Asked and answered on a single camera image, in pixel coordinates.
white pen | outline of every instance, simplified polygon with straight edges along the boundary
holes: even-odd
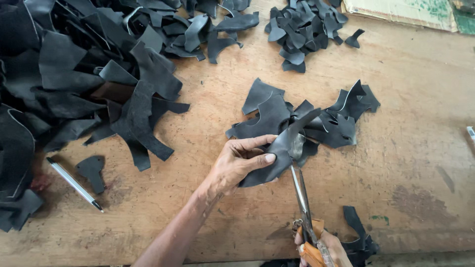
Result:
[[[100,210],[102,213],[104,213],[104,210],[102,210],[101,206],[99,204],[97,204],[97,202],[95,201],[95,199],[89,195],[89,193],[84,190],[84,188],[79,185],[76,180],[74,180],[73,177],[71,177],[71,175],[69,175],[69,173],[66,172],[65,169],[63,169],[58,163],[54,162],[51,158],[47,157],[46,160],[48,160],[49,164],[51,164],[51,166],[53,167],[53,169],[55,169],[59,174],[61,174],[61,176],[63,176],[63,178],[72,186],[74,187],[74,189],[76,189],[76,191],[79,192],[79,194],[81,194],[81,196],[83,196],[89,203],[91,203],[94,207],[96,207],[98,210]]]

wooden table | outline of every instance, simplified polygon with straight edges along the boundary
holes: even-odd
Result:
[[[57,153],[69,167],[105,156],[104,214],[43,163],[46,203],[21,232],[0,233],[2,265],[132,263],[204,179],[224,132],[245,119],[241,107],[257,77],[285,89],[295,106],[305,99],[330,106],[358,79],[381,102],[357,122],[358,145],[321,145],[303,169],[313,215],[330,232],[355,236],[342,211],[353,205],[381,253],[475,249],[475,151],[465,130],[475,124],[475,38],[350,16],[339,33],[345,39],[364,29],[361,49],[331,42],[305,58],[307,73],[283,72],[279,46],[264,33],[274,4],[251,3],[246,13],[260,11],[260,24],[239,33],[244,47],[226,48],[218,65],[176,61],[179,101],[191,108],[166,114],[155,128],[175,149],[166,162],[152,155],[152,167],[138,172],[120,137],[84,147],[85,137]],[[296,257],[290,225],[299,217],[288,171],[278,182],[238,189],[217,204],[187,261]]]

human hand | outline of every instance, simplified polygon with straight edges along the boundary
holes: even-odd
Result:
[[[212,198],[233,192],[239,182],[251,171],[274,163],[276,155],[262,154],[256,147],[272,143],[277,135],[267,134],[255,138],[229,140],[214,162],[202,186]]]
[[[338,237],[330,234],[326,230],[323,230],[322,234],[320,235],[320,240],[326,245],[334,263],[338,264],[339,267],[353,267]],[[304,239],[302,236],[299,233],[296,233],[295,244],[298,246],[299,253],[301,252],[300,245],[303,244],[303,242]],[[308,266],[308,263],[304,259],[300,258],[300,267],[306,266]]]

fingernail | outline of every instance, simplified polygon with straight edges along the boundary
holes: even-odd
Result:
[[[274,162],[276,160],[276,156],[274,154],[268,154],[266,155],[266,161],[267,163]]]

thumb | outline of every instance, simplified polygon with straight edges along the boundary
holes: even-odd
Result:
[[[274,154],[262,154],[259,156],[255,156],[254,158],[250,158],[248,160],[244,160],[244,168],[246,171],[251,172],[253,170],[261,169],[267,167],[276,161],[276,155]]]

